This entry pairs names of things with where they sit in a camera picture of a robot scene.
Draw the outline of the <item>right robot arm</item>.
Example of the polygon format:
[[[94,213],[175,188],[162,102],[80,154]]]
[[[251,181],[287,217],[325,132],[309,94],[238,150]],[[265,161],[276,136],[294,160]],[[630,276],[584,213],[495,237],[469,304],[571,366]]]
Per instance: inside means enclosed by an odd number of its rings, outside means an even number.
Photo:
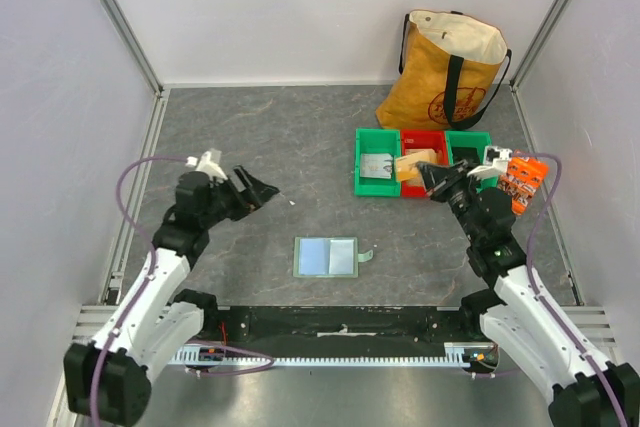
[[[478,190],[485,167],[420,162],[417,169],[429,198],[450,207],[469,241],[469,264],[487,285],[463,298],[460,333],[501,347],[545,398],[553,425],[638,425],[637,371],[599,350],[549,293],[512,233],[509,195]]]

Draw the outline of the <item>light green card holder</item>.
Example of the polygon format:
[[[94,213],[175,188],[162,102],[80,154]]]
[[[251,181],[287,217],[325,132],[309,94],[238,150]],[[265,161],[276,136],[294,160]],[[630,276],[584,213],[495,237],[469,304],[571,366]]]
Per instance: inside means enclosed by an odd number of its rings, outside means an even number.
[[[374,252],[360,252],[356,237],[296,237],[293,276],[296,278],[357,278],[359,266]]]

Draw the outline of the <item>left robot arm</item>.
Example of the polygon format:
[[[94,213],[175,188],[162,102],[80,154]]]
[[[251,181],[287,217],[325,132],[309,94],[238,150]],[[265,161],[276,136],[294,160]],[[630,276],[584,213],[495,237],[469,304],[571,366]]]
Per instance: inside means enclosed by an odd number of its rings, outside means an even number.
[[[242,166],[233,172],[235,180],[212,165],[180,176],[174,203],[126,296],[87,342],[72,343],[64,354],[70,411],[95,426],[135,425],[174,355],[191,338],[206,340],[219,331],[214,296],[184,291],[179,301],[170,298],[208,246],[211,228],[244,219],[279,192]]]

